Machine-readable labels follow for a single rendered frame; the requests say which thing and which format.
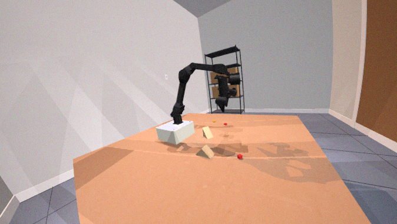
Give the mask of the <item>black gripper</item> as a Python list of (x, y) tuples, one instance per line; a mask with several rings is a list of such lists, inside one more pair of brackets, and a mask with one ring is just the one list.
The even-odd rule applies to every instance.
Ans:
[(222, 110), (222, 112), (224, 112), (225, 110), (225, 105), (227, 107), (227, 103), (228, 103), (228, 99), (230, 98), (230, 95), (225, 95), (225, 91), (229, 88), (229, 86), (224, 86), (224, 87), (219, 87), (219, 96), (215, 102), (216, 104), (220, 107), (220, 109)]

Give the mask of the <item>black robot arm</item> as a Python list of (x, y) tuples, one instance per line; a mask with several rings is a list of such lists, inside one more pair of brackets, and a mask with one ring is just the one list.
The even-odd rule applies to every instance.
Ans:
[[(212, 71), (218, 74), (221, 74), (221, 76), (216, 75), (214, 79), (217, 79), (218, 81), (218, 86), (219, 87), (224, 87), (228, 85), (227, 79), (229, 78), (229, 83), (231, 85), (240, 85), (240, 73), (229, 73), (227, 71), (227, 67), (224, 64), (214, 64), (214, 65), (208, 65), (208, 64), (198, 64), (198, 63), (190, 63), (189, 66), (184, 67), (182, 70), (179, 71), (178, 78), (180, 81), (180, 85), (178, 87), (178, 92), (177, 92), (177, 99), (176, 103), (173, 106), (172, 112), (171, 112), (171, 117), (173, 118), (174, 123), (176, 125), (179, 125), (183, 123), (181, 114), (184, 110), (185, 105), (183, 105), (183, 98), (184, 98), (184, 92), (186, 88), (186, 84), (190, 78), (190, 75), (195, 71), (195, 70), (205, 70), (205, 71)], [(223, 75), (227, 75), (228, 77), (224, 77)], [(225, 95), (230, 95), (235, 97), (237, 93), (236, 88), (230, 89), (228, 88), (225, 91)]]

